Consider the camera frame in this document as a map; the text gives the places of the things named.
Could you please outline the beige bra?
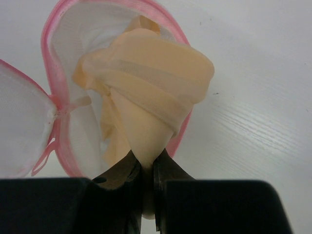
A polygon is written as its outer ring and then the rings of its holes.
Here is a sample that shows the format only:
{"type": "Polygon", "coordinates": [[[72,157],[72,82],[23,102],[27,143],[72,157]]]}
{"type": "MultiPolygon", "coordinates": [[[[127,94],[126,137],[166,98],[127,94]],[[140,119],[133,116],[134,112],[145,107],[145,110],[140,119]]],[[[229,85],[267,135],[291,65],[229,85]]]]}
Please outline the beige bra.
{"type": "Polygon", "coordinates": [[[142,166],[146,219],[155,217],[153,162],[205,98],[214,72],[205,55],[162,38],[159,25],[144,16],[76,65],[73,81],[102,97],[101,131],[109,140],[104,160],[114,165],[133,152],[142,166]]]}

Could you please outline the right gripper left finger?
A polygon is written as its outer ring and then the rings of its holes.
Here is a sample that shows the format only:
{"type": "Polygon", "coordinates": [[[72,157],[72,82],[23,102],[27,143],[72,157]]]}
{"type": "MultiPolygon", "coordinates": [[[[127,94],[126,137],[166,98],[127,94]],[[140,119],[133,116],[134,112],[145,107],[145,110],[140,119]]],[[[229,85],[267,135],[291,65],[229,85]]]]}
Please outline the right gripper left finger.
{"type": "Polygon", "coordinates": [[[138,234],[141,166],[132,152],[94,179],[0,181],[3,234],[138,234]]]}

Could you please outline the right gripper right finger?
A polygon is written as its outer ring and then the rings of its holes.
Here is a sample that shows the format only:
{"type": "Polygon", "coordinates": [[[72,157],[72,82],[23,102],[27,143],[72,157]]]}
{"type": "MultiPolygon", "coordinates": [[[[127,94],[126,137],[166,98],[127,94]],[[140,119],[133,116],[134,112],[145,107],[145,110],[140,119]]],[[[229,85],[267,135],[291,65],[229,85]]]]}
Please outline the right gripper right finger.
{"type": "Polygon", "coordinates": [[[153,163],[162,234],[290,234],[274,187],[262,180],[197,180],[163,151],[153,163]]]}

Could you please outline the white mesh laundry bag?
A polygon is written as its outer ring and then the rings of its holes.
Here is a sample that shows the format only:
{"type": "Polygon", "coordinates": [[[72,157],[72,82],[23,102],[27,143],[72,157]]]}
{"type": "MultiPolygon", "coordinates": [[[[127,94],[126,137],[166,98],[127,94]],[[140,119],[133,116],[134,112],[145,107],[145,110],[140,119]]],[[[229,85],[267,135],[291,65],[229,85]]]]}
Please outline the white mesh laundry bag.
{"type": "Polygon", "coordinates": [[[72,81],[78,59],[107,47],[137,16],[165,39],[188,43],[175,19],[152,0],[61,0],[41,36],[51,92],[0,63],[0,176],[36,175],[55,152],[69,176],[95,178],[108,169],[100,134],[101,98],[72,81]]]}

